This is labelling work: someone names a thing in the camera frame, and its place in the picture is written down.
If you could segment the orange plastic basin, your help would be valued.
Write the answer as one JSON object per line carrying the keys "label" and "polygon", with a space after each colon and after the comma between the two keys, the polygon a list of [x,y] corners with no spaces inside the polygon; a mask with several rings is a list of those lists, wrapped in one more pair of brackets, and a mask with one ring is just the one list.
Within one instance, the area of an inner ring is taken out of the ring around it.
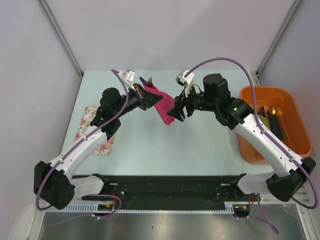
{"label": "orange plastic basin", "polygon": [[[312,144],[292,95],[279,87],[255,86],[254,88],[257,113],[260,106],[281,108],[282,115],[276,115],[276,118],[284,136],[282,142],[302,158],[308,157],[312,152]],[[239,97],[253,108],[250,86],[244,87]],[[240,155],[246,162],[268,164],[268,161],[242,136],[237,135],[237,140]]]}

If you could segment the floral cloth mat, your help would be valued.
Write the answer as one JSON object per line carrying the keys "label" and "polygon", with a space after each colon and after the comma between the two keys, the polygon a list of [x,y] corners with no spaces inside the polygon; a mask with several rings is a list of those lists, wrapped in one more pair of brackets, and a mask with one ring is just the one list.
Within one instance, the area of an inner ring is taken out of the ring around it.
{"label": "floral cloth mat", "polygon": [[[84,113],[81,117],[79,126],[77,128],[74,142],[76,142],[79,138],[84,135],[90,126],[90,122],[94,119],[97,113],[98,106],[97,105],[88,105],[84,109]],[[98,156],[107,156],[112,152],[113,144],[114,144],[115,137],[111,137],[108,141],[104,144],[96,148],[93,152],[93,155]]]}

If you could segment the right aluminium corner post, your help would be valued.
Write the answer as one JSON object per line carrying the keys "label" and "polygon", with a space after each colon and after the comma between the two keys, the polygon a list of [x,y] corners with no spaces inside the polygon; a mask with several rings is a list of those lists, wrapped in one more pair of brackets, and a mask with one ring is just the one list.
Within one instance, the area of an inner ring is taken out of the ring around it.
{"label": "right aluminium corner post", "polygon": [[259,78],[261,74],[263,73],[265,67],[267,66],[269,60],[271,59],[273,53],[275,52],[277,46],[279,45],[282,37],[286,33],[287,28],[291,24],[291,21],[293,20],[296,12],[298,11],[300,5],[303,3],[303,0],[294,0],[289,7],[287,13],[285,14],[285,17],[283,21],[281,22],[270,46],[268,47],[264,57],[262,58],[257,70],[255,71],[255,74]]}

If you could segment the left aluminium corner post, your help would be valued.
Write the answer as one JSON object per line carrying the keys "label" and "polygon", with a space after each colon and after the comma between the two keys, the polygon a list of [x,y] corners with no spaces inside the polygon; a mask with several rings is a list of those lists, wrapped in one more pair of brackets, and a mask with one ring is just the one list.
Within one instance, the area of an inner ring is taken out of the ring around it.
{"label": "left aluminium corner post", "polygon": [[81,70],[81,67],[75,57],[75,54],[68,43],[68,40],[63,33],[53,11],[51,10],[48,2],[46,0],[36,0],[38,3],[40,9],[42,10],[48,24],[50,25],[54,35],[56,36],[61,48],[63,49],[64,53],[66,54],[69,62],[71,63],[73,69],[77,73],[77,75],[82,78],[84,75],[84,72]]}

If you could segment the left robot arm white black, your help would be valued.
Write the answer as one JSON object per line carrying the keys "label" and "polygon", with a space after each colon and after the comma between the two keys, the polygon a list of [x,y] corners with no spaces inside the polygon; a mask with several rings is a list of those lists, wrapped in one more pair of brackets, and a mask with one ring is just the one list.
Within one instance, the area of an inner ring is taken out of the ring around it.
{"label": "left robot arm white black", "polygon": [[138,83],[121,95],[117,88],[103,91],[100,105],[86,132],[64,153],[48,163],[40,161],[34,168],[33,191],[36,200],[46,201],[58,210],[72,200],[95,195],[100,200],[110,196],[108,181],[95,173],[74,178],[77,169],[121,126],[119,118],[136,108],[148,110],[161,101],[163,96],[145,90]]}

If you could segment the green napkin in basin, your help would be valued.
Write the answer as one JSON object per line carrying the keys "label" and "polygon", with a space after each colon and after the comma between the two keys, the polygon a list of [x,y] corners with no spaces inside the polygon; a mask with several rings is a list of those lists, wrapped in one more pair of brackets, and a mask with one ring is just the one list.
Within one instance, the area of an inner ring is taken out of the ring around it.
{"label": "green napkin in basin", "polygon": [[267,129],[270,130],[271,127],[270,127],[270,123],[268,121],[268,118],[261,115],[261,114],[258,114],[258,117],[259,117],[260,121],[262,122],[262,125],[264,125]]}

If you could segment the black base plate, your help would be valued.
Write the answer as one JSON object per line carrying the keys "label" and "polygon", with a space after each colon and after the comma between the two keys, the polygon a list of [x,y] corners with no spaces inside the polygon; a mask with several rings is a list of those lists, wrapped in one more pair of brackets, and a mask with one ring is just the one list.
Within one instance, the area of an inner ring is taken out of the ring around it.
{"label": "black base plate", "polygon": [[114,193],[122,210],[133,211],[214,211],[224,210],[226,202],[248,204],[257,198],[236,185],[238,176],[120,176],[104,175],[107,181],[100,193],[82,200],[106,200]]}

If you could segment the black fork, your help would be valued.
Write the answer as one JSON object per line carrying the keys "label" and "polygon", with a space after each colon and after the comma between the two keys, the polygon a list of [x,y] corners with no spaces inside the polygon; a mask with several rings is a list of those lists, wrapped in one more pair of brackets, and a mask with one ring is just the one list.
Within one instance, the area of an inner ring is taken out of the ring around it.
{"label": "black fork", "polygon": [[146,86],[149,87],[149,88],[154,88],[154,84],[153,84],[153,80],[152,80],[152,77],[150,77],[147,82],[146,82]]}

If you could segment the aluminium rail frame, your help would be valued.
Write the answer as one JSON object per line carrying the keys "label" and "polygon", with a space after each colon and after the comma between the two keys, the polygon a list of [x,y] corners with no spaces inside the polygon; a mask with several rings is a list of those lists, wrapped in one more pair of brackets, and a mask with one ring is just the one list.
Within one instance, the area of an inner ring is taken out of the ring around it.
{"label": "aluminium rail frame", "polygon": [[260,201],[263,204],[294,204],[292,197],[304,204],[309,202],[305,188],[302,186],[292,196],[288,191],[284,193],[277,192],[273,195],[271,192],[260,193]]}

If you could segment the aluminium corner post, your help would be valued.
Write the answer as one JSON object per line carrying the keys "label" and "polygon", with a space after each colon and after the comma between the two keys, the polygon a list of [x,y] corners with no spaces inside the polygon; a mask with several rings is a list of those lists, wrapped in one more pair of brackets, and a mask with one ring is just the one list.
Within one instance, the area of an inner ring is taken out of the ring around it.
{"label": "aluminium corner post", "polygon": [[36,0],[38,3],[40,9],[42,10],[48,24],[50,25],[54,35],[56,36],[61,48],[63,49],[64,53],[66,54],[69,62],[71,63],[73,69],[77,73],[77,75],[82,78],[84,75],[84,72],[81,70],[81,67],[75,57],[75,54],[68,43],[68,40],[63,33],[53,11],[51,10],[48,2],[46,0]]}
{"label": "aluminium corner post", "polygon": [[267,66],[269,60],[271,59],[273,53],[275,52],[277,46],[279,45],[282,37],[286,33],[287,28],[291,24],[291,21],[293,20],[296,12],[298,11],[300,5],[303,3],[303,0],[294,0],[289,7],[287,13],[285,14],[285,17],[283,21],[281,22],[270,46],[268,47],[264,57],[262,58],[257,70],[255,71],[255,74],[259,78],[261,74],[263,73],[265,67]]}

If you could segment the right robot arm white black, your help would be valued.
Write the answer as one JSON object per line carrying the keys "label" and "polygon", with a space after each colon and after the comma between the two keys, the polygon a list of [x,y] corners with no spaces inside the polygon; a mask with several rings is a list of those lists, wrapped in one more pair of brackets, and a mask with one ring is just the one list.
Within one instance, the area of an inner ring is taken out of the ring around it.
{"label": "right robot arm white black", "polygon": [[195,110],[213,112],[218,122],[246,139],[268,161],[273,171],[264,174],[240,174],[230,188],[231,196],[242,201],[248,194],[270,193],[282,202],[288,202],[306,182],[316,162],[302,158],[280,141],[243,99],[231,96],[228,82],[219,73],[203,78],[201,92],[194,88],[195,75],[182,71],[176,82],[183,91],[174,99],[168,115],[183,122]]}

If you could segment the black napkin in basin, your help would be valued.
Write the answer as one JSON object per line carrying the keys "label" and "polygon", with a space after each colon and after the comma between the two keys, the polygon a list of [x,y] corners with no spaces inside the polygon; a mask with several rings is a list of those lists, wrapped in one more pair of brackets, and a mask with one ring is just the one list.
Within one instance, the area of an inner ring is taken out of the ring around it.
{"label": "black napkin in basin", "polygon": [[284,141],[284,135],[283,132],[281,130],[280,124],[278,122],[277,117],[272,114],[272,113],[268,113],[268,119],[269,119],[269,124],[270,124],[270,129],[272,131],[272,133],[280,140],[280,141]]}

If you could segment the pink paper napkin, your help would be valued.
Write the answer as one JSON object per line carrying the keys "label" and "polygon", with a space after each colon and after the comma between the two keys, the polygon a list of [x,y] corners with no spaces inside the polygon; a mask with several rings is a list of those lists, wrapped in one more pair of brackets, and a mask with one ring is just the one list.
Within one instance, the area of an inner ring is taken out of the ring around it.
{"label": "pink paper napkin", "polygon": [[173,123],[175,121],[174,117],[167,114],[167,112],[175,106],[174,99],[169,94],[159,90],[155,86],[153,86],[153,87],[145,86],[144,88],[149,93],[153,93],[153,94],[162,96],[162,99],[155,104],[155,109],[158,112],[162,121],[167,126],[169,126],[171,123]]}

